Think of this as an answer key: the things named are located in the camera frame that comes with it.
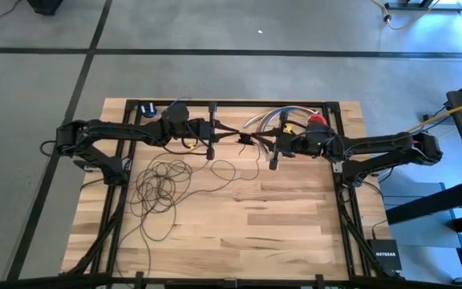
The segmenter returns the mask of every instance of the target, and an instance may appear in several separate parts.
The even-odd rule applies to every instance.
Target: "robotic arm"
[[[443,155],[435,137],[427,133],[401,132],[390,136],[350,139],[339,136],[326,124],[309,123],[304,126],[288,121],[286,112],[280,115],[278,128],[268,132],[244,133],[215,120],[215,111],[216,105],[211,104],[209,121],[202,118],[190,120],[186,104],[176,103],[163,111],[159,120],[147,124],[78,120],[57,128],[55,150],[61,156],[84,159],[75,162],[80,167],[100,168],[106,185],[127,183],[128,175],[120,158],[109,157],[93,146],[98,140],[139,140],[147,145],[165,148],[171,139],[181,139],[183,144],[185,139],[195,139],[207,147],[202,155],[212,160],[215,143],[223,137],[239,135],[239,143],[254,145],[254,139],[273,153],[270,169],[277,169],[279,153],[284,157],[295,157],[297,154],[324,157],[334,164],[335,172],[342,173],[344,185],[354,186],[360,186],[370,173],[408,163],[434,165]],[[290,123],[303,127],[305,132],[287,132],[286,125]],[[228,132],[215,133],[216,129]],[[264,136],[274,137],[275,141]],[[354,155],[371,153],[384,154],[366,161],[349,160]]]

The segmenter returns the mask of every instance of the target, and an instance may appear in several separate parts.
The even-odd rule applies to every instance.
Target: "wooden tabletop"
[[[126,99],[106,99],[101,120],[121,122],[125,102]],[[365,136],[359,102],[340,102],[340,107],[346,136]],[[251,131],[255,126],[243,129],[243,124],[270,109],[268,102],[265,107],[219,107],[217,119],[229,127]],[[189,107],[189,111],[190,118],[209,118],[207,107]],[[304,113],[290,113],[291,120],[304,122],[306,118]],[[278,170],[271,171],[265,153],[261,153],[256,162],[258,147],[247,146],[239,154],[243,145],[237,144],[236,140],[229,137],[216,144],[215,159],[233,164],[235,178],[242,179],[214,192],[195,193],[178,204],[176,211],[171,208],[146,218],[142,225],[150,236],[146,238],[150,263],[149,250],[140,230],[134,230],[140,226],[140,218],[134,216],[132,210],[139,211],[140,204],[126,205],[115,276],[133,277],[137,271],[147,274],[150,266],[149,277],[152,278],[300,280],[314,279],[316,274],[322,274],[326,280],[348,279],[330,164],[323,158],[297,156],[280,159]],[[95,145],[108,155],[115,153],[114,140],[102,140]],[[168,147],[174,151],[186,151],[178,141],[172,141]],[[131,181],[160,153],[164,153],[162,148],[137,144]],[[213,162],[205,164],[202,156],[167,154],[156,161],[175,159],[186,162],[193,170],[199,169],[192,175],[189,185],[188,182],[176,185],[178,193],[187,185],[188,192],[210,191],[227,182],[212,173],[210,165]],[[257,167],[259,174],[253,178]],[[217,162],[213,168],[221,177],[229,179],[233,176],[233,169],[227,163]],[[101,177],[100,173],[87,173],[85,182]],[[368,177],[367,180],[377,185],[376,178]],[[99,182],[88,185],[81,192],[63,271],[72,268],[95,240],[106,188]],[[132,186],[129,201],[135,192]],[[371,227],[386,220],[383,201],[379,193],[365,185],[357,189],[357,198],[363,230],[369,238]],[[172,223],[172,231],[165,240],[151,240],[163,238]],[[376,226],[375,233],[378,238],[389,238],[386,222]],[[352,237],[351,240],[356,271],[361,274],[358,249]],[[103,250],[102,271],[107,249],[108,245]]]

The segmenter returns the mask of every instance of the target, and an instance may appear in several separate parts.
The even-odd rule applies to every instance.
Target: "tangled cable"
[[[128,204],[130,205],[131,213],[134,216],[140,218],[140,224],[127,232],[120,239],[118,247],[120,247],[124,239],[126,239],[133,232],[137,230],[140,232],[140,237],[144,241],[148,251],[148,270],[145,277],[148,277],[151,272],[152,261],[151,248],[149,247],[148,241],[161,242],[170,235],[172,229],[176,225],[177,205],[195,193],[212,193],[225,188],[233,181],[252,181],[257,178],[260,170],[258,161],[261,157],[261,150],[259,145],[256,145],[258,147],[257,159],[255,161],[257,170],[254,176],[251,178],[236,177],[237,168],[228,161],[216,160],[209,166],[209,170],[216,177],[226,181],[225,184],[215,189],[198,189],[192,192],[188,191],[192,183],[193,174],[205,168],[209,161],[206,161],[205,164],[202,165],[199,169],[193,169],[192,166],[182,160],[174,160],[170,162],[157,161],[159,157],[167,155],[168,153],[161,153],[154,157],[147,168],[137,175],[136,180],[130,184],[130,188],[134,186],[135,189],[131,197],[128,199]],[[229,165],[231,171],[233,172],[231,177],[223,177],[215,171],[214,166],[221,163]],[[152,237],[146,228],[145,221],[147,217],[150,214],[167,213],[169,210],[173,210],[173,217],[172,224],[167,233],[165,233],[165,235],[160,238]],[[115,264],[119,275],[122,276],[118,262],[115,261]]]

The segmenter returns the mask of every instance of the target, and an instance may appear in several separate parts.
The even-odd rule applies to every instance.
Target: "white cable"
[[[260,114],[260,115],[257,115],[257,116],[255,116],[255,117],[253,117],[252,119],[248,120],[248,121],[244,124],[244,128],[247,128],[247,127],[250,126],[251,124],[257,122],[258,120],[260,120],[260,119],[262,119],[262,118],[264,118],[264,117],[266,117],[266,116],[268,116],[270,113],[275,112],[275,111],[277,111],[277,110],[279,110],[279,109],[283,109],[283,108],[300,108],[301,110],[306,111],[306,112],[309,112],[309,113],[316,113],[316,111],[311,110],[311,109],[309,109],[309,108],[304,108],[304,107],[300,107],[300,106],[297,106],[297,105],[289,105],[289,106],[285,106],[285,107],[282,107],[282,108],[275,108],[275,109],[273,109],[273,110],[271,110],[271,111],[269,111],[269,112],[265,112],[265,113],[262,113],[262,114]]]
[[[386,7],[381,3],[379,2],[378,0],[371,0],[373,3],[377,4],[379,7],[381,7],[383,9],[383,17],[386,17],[387,15],[390,15],[390,13],[388,13],[388,9],[386,9]],[[405,28],[408,28],[409,26],[415,24],[418,20],[420,20],[423,16],[427,15],[429,12],[431,12],[431,10],[434,8],[434,6],[436,6],[436,4],[438,4],[441,0],[437,0],[434,4],[432,4],[429,9],[427,11],[425,11],[425,13],[423,13],[422,15],[420,15],[420,17],[418,17],[417,19],[409,22],[408,24],[402,26],[402,27],[393,27],[391,25],[391,15],[390,15],[390,18],[386,20],[386,24],[392,29],[392,30],[402,30],[402,29],[405,29]]]
[[[414,149],[415,151],[417,151],[418,153],[420,153],[420,154],[422,155],[422,157],[425,157],[426,159],[432,161],[432,160],[431,160],[428,156],[426,156],[421,150],[419,150],[419,149],[417,149],[417,148],[415,148],[415,147],[413,147],[413,148],[411,148],[411,149]]]
[[[444,136],[448,136],[449,134],[453,133],[453,132],[456,132],[457,131],[457,128],[454,128],[453,130],[451,130],[450,132],[446,132],[444,134],[442,134],[441,136],[438,136],[436,139],[441,139],[443,138]]]

